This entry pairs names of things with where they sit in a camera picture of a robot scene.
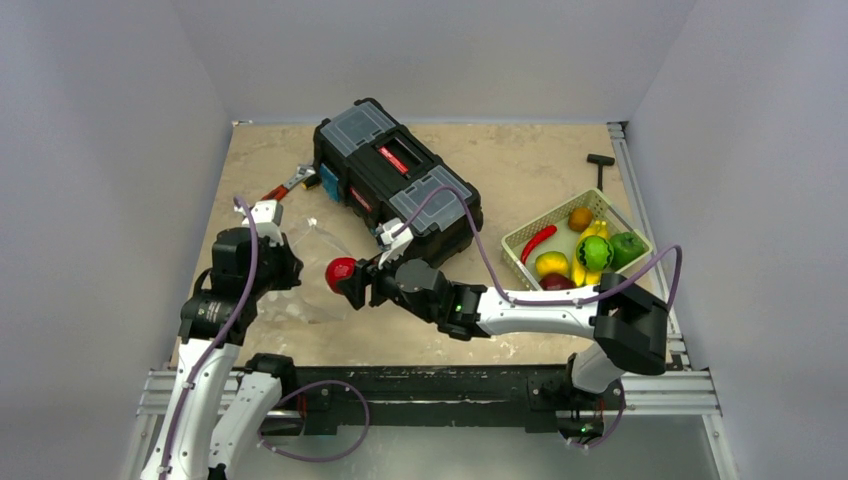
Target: black toolbox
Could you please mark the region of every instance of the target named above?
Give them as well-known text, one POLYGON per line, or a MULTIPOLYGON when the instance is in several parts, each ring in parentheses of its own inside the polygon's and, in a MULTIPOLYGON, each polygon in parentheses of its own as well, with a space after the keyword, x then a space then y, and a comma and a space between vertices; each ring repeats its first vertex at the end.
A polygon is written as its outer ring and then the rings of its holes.
MULTIPOLYGON (((418 141, 373 98, 315 129, 315 171, 333 200, 348 205, 375 229, 392 218, 406 221, 441 185, 462 192, 478 231, 483 226, 480 193, 441 157, 418 141)), ((439 192, 412 223, 415 236, 403 258, 438 267, 473 240, 456 196, 439 192)))

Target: toolbox lid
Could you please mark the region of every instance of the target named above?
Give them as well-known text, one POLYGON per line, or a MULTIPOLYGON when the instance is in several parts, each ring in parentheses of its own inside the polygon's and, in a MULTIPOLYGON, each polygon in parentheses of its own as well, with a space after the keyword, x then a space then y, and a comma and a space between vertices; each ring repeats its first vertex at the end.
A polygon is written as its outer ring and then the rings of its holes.
MULTIPOLYGON (((438 165, 430 170, 427 175, 395 194, 390 202, 405 219, 408 219, 427 195, 442 185, 451 185, 462 192, 462 201, 471 197, 471 192, 465 188, 462 182, 451 175, 444 167, 438 165)), ((430 200, 421 214, 413 220, 412 226, 419 233, 426 232, 434 223, 439 226, 440 230, 445 230, 464 214, 465 211, 453 192, 442 191, 430 200)))
POLYGON ((343 157, 347 157, 395 126, 395 122, 373 103, 363 102, 337 115, 321 127, 320 132, 343 157))

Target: wrench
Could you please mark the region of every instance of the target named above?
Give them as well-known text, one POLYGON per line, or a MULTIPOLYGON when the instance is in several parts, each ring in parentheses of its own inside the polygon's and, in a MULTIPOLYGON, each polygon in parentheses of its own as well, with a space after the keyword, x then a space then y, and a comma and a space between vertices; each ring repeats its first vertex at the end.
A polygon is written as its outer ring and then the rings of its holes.
POLYGON ((276 200, 279 202, 283 199, 283 197, 286 196, 287 193, 289 193, 292 188, 297 186, 298 183, 306 180, 312 175, 315 175, 315 167, 309 164, 301 163, 297 166, 297 170, 290 179, 286 180, 286 182, 280 185, 279 187, 266 193, 265 196, 262 197, 262 200, 276 200))

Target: black hammer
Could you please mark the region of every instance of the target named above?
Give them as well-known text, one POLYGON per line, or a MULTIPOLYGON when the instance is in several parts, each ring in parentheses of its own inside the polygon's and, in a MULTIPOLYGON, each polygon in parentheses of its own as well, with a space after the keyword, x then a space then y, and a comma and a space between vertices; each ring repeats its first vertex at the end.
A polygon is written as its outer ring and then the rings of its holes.
POLYGON ((598 190, 604 191, 604 167, 611 167, 615 165, 615 159, 612 157, 607 157, 604 155, 596 155, 594 153, 590 153, 589 156, 586 157, 586 161, 589 163, 594 163, 598 166, 598 190))

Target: red label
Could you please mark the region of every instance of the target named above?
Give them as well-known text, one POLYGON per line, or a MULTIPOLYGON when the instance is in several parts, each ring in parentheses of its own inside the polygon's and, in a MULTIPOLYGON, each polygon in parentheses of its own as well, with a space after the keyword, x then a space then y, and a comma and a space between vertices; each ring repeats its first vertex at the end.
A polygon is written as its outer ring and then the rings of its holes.
POLYGON ((406 172, 409 171, 409 169, 406 168, 406 165, 404 165, 403 162, 398 160, 398 158, 392 152, 390 152, 388 148, 380 147, 377 149, 377 151, 380 152, 380 154, 382 154, 384 157, 386 157, 386 160, 388 160, 389 163, 391 163, 397 169, 398 172, 402 173, 403 175, 406 175, 406 172))
POLYGON ((371 211, 371 205, 368 205, 368 202, 365 201, 365 198, 363 198, 362 195, 360 195, 359 192, 357 192, 353 187, 350 187, 350 193, 353 195, 353 198, 355 198, 356 201, 359 202, 360 205, 365 207, 365 210, 367 210, 368 212, 371 211))

